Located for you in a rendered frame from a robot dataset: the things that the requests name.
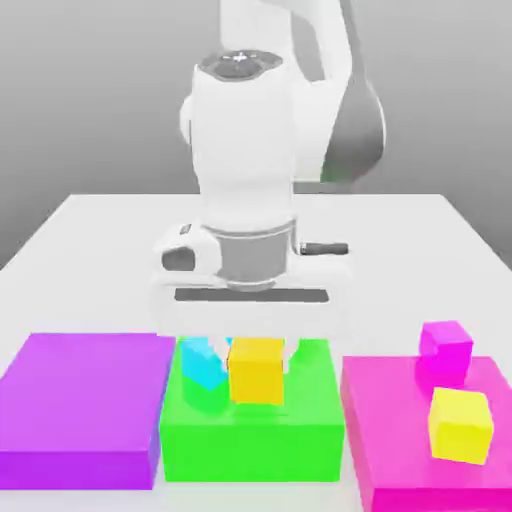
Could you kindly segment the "small magenta cube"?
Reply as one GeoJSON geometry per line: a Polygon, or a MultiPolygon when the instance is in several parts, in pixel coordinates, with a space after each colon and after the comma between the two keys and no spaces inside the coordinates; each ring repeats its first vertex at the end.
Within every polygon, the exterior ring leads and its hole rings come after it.
{"type": "Polygon", "coordinates": [[[463,382],[473,345],[472,337],[458,321],[424,322],[419,341],[420,368],[432,378],[463,382]]]}

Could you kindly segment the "large green box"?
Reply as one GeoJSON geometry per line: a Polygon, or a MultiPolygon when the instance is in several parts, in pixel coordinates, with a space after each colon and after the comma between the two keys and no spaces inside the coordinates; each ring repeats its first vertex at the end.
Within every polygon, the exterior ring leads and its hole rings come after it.
{"type": "Polygon", "coordinates": [[[345,421],[327,341],[303,339],[281,406],[231,401],[182,372],[175,351],[160,419],[168,482],[336,482],[345,421]]]}

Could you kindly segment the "large purple box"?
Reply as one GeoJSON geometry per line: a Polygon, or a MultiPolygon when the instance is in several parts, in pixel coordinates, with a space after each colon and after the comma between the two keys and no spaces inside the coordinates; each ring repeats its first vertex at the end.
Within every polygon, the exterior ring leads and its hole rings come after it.
{"type": "Polygon", "coordinates": [[[175,341],[34,333],[0,376],[0,490],[150,490],[175,341]]]}

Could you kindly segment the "small yellow cube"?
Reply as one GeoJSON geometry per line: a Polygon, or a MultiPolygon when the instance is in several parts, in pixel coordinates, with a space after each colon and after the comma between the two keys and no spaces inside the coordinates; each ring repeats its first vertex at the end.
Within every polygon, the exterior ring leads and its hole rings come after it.
{"type": "Polygon", "coordinates": [[[482,392],[435,387],[428,414],[433,458],[483,466],[494,435],[494,421],[482,392]]]}

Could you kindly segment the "small orange-yellow cube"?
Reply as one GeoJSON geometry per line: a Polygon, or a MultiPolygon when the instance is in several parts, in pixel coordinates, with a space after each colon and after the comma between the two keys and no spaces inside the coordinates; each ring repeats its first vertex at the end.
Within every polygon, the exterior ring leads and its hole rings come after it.
{"type": "Polygon", "coordinates": [[[284,340],[232,339],[227,367],[230,398],[236,404],[282,405],[284,340]]]}

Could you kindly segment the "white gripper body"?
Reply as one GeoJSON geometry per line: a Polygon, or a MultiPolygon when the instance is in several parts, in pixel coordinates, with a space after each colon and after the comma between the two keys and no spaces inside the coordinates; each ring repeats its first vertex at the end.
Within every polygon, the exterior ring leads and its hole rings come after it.
{"type": "Polygon", "coordinates": [[[350,270],[334,266],[261,292],[156,278],[150,300],[160,335],[335,340],[346,330],[352,291],[350,270]]]}

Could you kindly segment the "small cyan cube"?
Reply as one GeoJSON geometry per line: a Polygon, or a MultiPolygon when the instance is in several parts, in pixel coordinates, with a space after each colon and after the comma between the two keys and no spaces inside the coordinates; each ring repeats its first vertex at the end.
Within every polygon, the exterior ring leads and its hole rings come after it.
{"type": "Polygon", "coordinates": [[[223,363],[206,337],[185,337],[180,342],[182,374],[213,391],[228,379],[223,363]]]}

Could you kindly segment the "large pink box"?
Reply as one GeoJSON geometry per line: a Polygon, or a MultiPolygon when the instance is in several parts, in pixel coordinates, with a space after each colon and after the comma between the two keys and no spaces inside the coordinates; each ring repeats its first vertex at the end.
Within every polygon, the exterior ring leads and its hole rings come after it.
{"type": "Polygon", "coordinates": [[[494,420],[483,466],[432,457],[432,388],[416,357],[344,357],[340,393],[364,512],[512,512],[512,387],[476,356],[465,388],[487,396],[494,420]]]}

